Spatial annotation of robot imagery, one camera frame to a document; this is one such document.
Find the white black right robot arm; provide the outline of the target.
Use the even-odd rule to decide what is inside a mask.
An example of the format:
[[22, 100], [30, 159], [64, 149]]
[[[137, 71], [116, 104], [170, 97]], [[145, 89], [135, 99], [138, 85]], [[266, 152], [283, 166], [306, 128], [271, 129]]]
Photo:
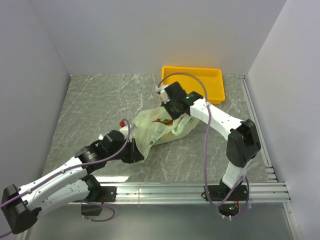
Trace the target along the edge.
[[187, 114], [207, 124], [207, 129], [217, 131], [226, 140], [228, 165], [219, 183], [219, 194], [233, 199], [238, 193], [238, 185], [246, 176], [249, 162], [261, 150], [261, 142], [256, 124], [251, 120], [241, 120], [213, 106], [208, 93], [203, 95], [192, 91], [186, 93], [176, 81], [170, 85], [160, 85], [157, 93], [161, 105], [172, 119]]

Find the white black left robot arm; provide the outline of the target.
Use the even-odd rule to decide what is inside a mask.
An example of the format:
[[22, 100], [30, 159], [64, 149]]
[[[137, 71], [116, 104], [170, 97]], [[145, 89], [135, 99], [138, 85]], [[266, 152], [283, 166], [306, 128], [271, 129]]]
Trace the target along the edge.
[[144, 160], [144, 156], [132, 136], [112, 130], [45, 176], [20, 187], [14, 184], [6, 187], [0, 208], [10, 232], [20, 234], [40, 216], [70, 202], [103, 200], [105, 191], [93, 172], [112, 160], [133, 164]]

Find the light green plastic bag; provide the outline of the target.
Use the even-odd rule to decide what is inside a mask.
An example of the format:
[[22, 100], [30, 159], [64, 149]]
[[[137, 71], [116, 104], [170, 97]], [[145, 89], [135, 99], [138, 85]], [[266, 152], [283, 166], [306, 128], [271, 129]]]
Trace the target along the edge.
[[171, 119], [163, 106], [141, 111], [132, 121], [136, 130], [132, 133], [140, 153], [147, 159], [153, 146], [179, 140], [187, 136], [199, 123], [199, 120], [182, 114], [173, 120], [172, 125], [153, 122], [156, 119]]

